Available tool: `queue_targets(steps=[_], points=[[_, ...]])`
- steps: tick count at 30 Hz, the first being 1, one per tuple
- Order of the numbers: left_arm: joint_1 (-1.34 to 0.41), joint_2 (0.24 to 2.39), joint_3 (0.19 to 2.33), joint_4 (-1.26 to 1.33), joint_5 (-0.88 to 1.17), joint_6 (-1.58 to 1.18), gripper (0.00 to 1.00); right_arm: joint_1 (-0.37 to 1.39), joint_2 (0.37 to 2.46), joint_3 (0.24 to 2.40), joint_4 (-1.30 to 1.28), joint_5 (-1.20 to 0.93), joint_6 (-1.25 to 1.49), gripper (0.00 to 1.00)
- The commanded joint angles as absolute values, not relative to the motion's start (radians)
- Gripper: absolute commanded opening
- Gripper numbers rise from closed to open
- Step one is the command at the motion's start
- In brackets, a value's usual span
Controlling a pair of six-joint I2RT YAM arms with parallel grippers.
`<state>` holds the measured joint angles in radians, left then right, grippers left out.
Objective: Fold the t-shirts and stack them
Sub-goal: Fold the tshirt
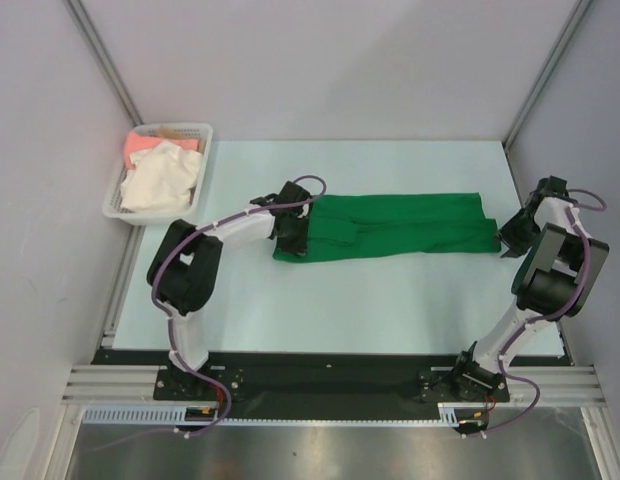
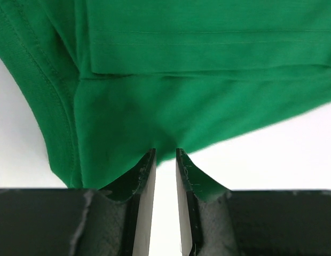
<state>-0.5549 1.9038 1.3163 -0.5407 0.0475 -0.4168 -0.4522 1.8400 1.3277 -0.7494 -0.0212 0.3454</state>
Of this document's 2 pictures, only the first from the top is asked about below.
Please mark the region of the green t shirt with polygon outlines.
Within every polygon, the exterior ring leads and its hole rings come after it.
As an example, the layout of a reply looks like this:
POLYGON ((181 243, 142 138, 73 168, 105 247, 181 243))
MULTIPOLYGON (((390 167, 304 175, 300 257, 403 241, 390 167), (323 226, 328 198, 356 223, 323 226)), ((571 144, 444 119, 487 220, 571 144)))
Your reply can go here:
POLYGON ((309 215, 306 253, 277 246, 273 259, 320 263, 408 253, 493 254, 497 223, 478 193, 326 195, 309 215))

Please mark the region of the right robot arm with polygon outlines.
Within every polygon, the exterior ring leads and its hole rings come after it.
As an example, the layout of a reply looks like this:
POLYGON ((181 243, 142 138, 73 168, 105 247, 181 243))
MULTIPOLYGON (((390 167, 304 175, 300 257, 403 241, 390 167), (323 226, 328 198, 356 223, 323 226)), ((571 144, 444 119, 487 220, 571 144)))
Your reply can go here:
POLYGON ((581 311, 607 260, 610 247, 592 237, 580 220, 582 210, 567 181, 545 177, 523 207, 498 231, 505 255, 523 259, 511 293, 513 303, 497 325, 461 352, 449 377, 453 395, 481 401, 506 386, 507 368, 533 338, 551 324, 581 311))

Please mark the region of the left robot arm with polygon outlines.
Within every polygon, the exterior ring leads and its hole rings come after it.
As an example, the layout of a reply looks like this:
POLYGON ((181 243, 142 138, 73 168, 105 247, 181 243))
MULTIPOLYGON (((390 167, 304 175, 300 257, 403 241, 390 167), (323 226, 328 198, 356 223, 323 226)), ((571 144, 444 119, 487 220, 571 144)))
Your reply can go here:
POLYGON ((272 240, 272 257, 288 264, 318 264, 412 253, 496 254, 495 220, 477 193, 313 196, 298 180, 218 222, 170 224, 147 272, 153 304, 168 321, 169 358, 180 369, 176 387, 197 400, 213 388, 229 390, 201 369, 208 352, 192 356, 177 327, 212 296, 222 254, 233 246, 272 240))

